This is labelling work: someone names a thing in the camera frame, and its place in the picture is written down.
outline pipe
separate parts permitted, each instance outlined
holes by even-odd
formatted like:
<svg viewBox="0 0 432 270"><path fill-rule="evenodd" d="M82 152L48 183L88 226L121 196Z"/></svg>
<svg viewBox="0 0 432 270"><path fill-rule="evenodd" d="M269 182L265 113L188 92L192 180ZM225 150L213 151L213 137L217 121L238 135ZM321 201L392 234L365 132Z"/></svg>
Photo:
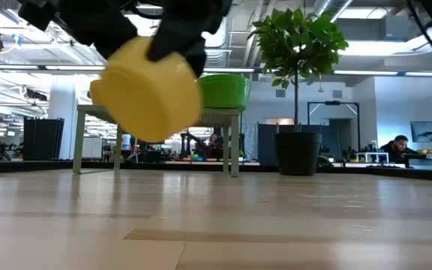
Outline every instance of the pipe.
<svg viewBox="0 0 432 270"><path fill-rule="evenodd" d="M321 16L323 12L328 11L331 23L334 23L352 2L353 0L317 0L314 3L313 13Z"/></svg>
<svg viewBox="0 0 432 270"><path fill-rule="evenodd" d="M254 10L254 18L256 20L260 20L261 12L263 12L263 1L259 1L256 6L256 9ZM251 25L249 32L251 33L254 30L256 30L256 27L254 27L254 25ZM249 53L251 52L251 47L253 46L253 42L254 42L254 35L248 40L246 40L246 50L244 51L242 67L245 67L246 63L248 62Z"/></svg>
<svg viewBox="0 0 432 270"><path fill-rule="evenodd" d="M266 8L265 16L264 16L265 18L267 16L271 16L273 9L275 8L275 4L276 4L276 0L270 0L269 1L268 7ZM248 65L249 67L254 66L254 63L256 62L256 58L260 54L260 50L261 50L260 46L256 46L254 48L253 54L251 55L251 60L250 60L249 65Z"/></svg>

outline ceiling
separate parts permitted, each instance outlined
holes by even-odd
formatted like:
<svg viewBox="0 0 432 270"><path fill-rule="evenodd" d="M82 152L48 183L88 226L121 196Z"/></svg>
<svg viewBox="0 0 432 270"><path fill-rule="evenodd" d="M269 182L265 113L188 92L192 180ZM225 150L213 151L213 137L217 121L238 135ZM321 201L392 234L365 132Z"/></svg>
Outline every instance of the ceiling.
<svg viewBox="0 0 432 270"><path fill-rule="evenodd" d="M217 34L206 34L207 66L209 67L261 67L260 51L256 42L248 42L251 22L270 14L272 10L294 10L306 6L313 11L315 0L234 0L229 16L223 21ZM4 49L0 53L1 65L103 65L105 60L92 46L74 42L55 23L46 31L40 31L17 16L19 4L13 0L0 0L0 33ZM371 27L385 18L398 15L407 22L407 35L399 40L373 38ZM158 21L126 15L141 35L152 35ZM348 38L350 48L341 57L338 70L351 71L432 71L432 50L408 18L403 0L354 0L339 16L337 23ZM32 104L25 97L25 89L31 89L50 97L51 73L11 73L0 70L0 104ZM89 83L97 74L75 76L76 89L81 104L90 103L86 97ZM324 76L324 81L345 82L351 86L362 80L361 76ZM47 103L40 106L6 106L0 113L12 112L18 116L47 114Z"/></svg>

